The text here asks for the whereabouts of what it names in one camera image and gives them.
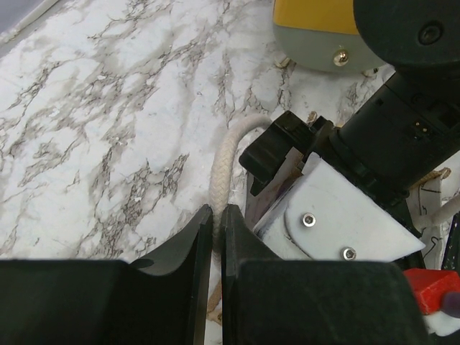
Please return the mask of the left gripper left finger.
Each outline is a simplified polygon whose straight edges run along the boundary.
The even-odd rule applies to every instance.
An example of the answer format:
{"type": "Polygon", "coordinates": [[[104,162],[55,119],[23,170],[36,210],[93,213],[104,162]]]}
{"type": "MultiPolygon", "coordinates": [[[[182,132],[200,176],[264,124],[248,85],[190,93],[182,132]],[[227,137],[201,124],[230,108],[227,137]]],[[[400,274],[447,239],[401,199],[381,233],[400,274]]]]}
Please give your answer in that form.
{"type": "Polygon", "coordinates": [[[202,344],[213,213],[202,206],[150,253],[1,261],[3,344],[202,344]]]}

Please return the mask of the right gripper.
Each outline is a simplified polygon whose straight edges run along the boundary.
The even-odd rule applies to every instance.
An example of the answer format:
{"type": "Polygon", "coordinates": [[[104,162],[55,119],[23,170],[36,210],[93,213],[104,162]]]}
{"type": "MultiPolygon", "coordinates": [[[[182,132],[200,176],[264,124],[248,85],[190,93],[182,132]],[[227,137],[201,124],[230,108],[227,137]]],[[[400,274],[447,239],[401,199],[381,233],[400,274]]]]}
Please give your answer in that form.
{"type": "Polygon", "coordinates": [[[239,157],[239,164],[253,177],[249,192],[258,196],[269,185],[292,148],[307,155],[321,131],[332,129],[333,123],[322,116],[312,124],[307,124],[291,111],[277,117],[239,157]]]}

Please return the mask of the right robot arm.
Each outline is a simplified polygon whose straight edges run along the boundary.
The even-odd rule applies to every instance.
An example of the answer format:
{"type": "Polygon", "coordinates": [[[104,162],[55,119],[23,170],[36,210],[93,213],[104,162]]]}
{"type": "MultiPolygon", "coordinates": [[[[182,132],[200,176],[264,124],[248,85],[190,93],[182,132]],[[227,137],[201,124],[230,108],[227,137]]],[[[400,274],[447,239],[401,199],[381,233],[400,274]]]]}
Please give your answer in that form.
{"type": "Polygon", "coordinates": [[[319,154],[370,198],[399,204],[459,151],[459,3],[355,1],[366,46],[395,72],[341,128],[285,112],[241,155],[259,195],[285,155],[319,154]]]}

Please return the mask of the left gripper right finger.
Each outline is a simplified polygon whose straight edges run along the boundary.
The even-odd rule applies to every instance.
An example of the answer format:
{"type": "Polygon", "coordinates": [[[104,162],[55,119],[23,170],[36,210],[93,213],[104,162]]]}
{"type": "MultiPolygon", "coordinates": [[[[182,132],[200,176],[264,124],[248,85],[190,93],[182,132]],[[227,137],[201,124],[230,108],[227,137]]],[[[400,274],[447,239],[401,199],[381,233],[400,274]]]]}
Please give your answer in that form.
{"type": "Polygon", "coordinates": [[[429,343],[397,266],[280,259],[235,205],[220,228],[225,344],[429,343]]]}

